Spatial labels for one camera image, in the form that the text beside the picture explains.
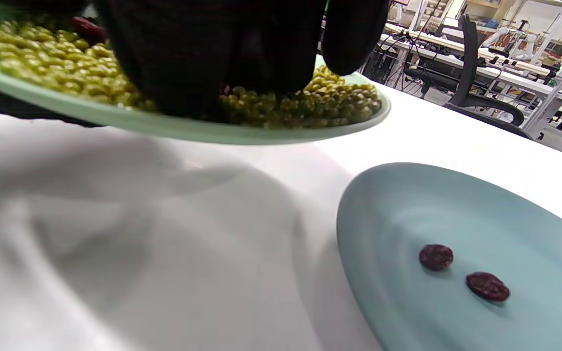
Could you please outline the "person's right hand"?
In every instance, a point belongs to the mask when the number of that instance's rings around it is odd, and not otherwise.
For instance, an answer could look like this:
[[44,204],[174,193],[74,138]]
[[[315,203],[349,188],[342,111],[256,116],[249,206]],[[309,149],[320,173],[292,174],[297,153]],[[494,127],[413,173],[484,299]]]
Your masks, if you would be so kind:
[[163,113],[196,116],[221,86],[294,93],[318,50],[353,73],[376,46],[387,0],[95,0],[125,75]]

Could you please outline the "person's left hand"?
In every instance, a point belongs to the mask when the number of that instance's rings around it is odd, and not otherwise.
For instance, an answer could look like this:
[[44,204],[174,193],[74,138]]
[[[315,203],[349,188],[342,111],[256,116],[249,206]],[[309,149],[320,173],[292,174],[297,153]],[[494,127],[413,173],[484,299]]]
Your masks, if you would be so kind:
[[23,120],[59,120],[67,124],[74,124],[85,128],[100,128],[103,126],[64,114],[54,113],[53,111],[43,109],[3,93],[0,93],[0,114]]

